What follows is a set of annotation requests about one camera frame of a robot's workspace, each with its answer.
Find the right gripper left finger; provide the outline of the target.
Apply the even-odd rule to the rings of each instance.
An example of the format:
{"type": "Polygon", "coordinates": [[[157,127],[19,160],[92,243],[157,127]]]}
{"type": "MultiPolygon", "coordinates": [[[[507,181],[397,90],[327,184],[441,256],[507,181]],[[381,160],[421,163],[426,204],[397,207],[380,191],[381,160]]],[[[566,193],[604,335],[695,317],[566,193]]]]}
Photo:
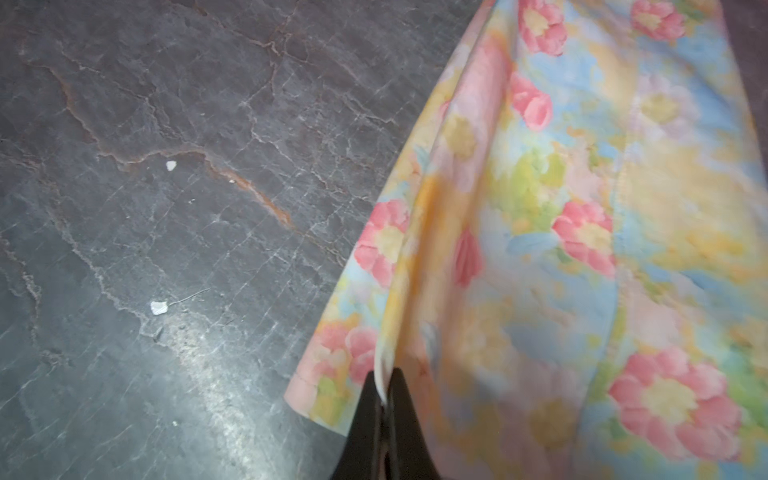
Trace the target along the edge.
{"type": "Polygon", "coordinates": [[[344,448],[330,480],[376,480],[380,477],[383,413],[371,371],[365,378],[344,448]]]}

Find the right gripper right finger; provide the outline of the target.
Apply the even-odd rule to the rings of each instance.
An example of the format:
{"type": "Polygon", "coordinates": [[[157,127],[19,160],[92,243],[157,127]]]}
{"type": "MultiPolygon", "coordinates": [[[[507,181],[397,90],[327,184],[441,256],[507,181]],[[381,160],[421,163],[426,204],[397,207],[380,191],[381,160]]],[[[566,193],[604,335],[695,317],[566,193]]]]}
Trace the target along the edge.
{"type": "Polygon", "coordinates": [[[405,375],[391,375],[384,413],[384,474],[393,480],[440,480],[421,430],[405,375]]]}

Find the floral pastel skirt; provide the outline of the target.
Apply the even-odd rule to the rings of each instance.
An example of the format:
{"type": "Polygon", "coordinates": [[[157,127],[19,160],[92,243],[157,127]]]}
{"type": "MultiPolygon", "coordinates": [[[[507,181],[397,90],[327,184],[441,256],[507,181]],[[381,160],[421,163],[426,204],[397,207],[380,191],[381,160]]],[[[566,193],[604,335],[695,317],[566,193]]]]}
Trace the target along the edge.
{"type": "Polygon", "coordinates": [[[763,479],[767,184],[717,1],[485,1],[286,390],[451,479],[763,479]]]}

